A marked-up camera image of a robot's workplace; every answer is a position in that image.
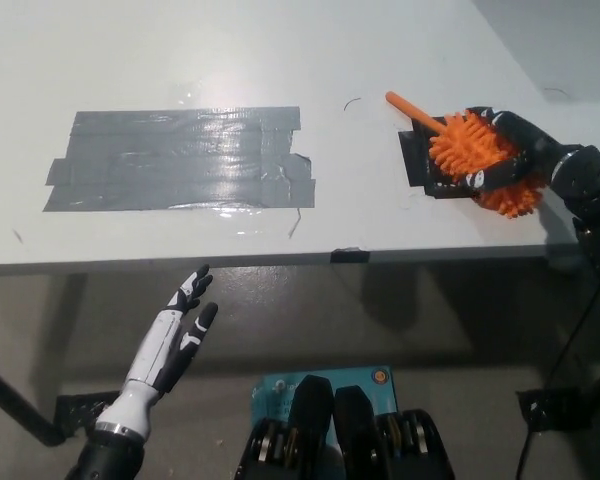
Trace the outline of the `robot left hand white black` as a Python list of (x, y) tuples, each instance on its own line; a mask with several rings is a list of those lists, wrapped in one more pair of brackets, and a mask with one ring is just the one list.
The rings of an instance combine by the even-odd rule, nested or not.
[(210, 302), (190, 327), (183, 325), (183, 319), (200, 304), (200, 297), (212, 281), (209, 267), (201, 266), (159, 311), (135, 355), (119, 396), (97, 418), (97, 432), (146, 443), (151, 433), (151, 409), (183, 376), (217, 315), (218, 305)]

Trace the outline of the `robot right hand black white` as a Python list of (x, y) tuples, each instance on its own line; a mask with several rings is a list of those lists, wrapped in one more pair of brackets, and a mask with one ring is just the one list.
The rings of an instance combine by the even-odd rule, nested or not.
[(474, 191), (490, 192), (511, 186), (518, 181), (539, 174), (541, 179), (560, 197), (570, 193), (563, 180), (555, 182), (558, 171), (580, 151), (580, 144), (562, 144), (544, 130), (523, 117), (507, 110), (492, 107), (470, 107), (480, 120), (492, 127), (500, 139), (508, 141), (518, 151), (513, 158), (466, 174), (460, 184)]

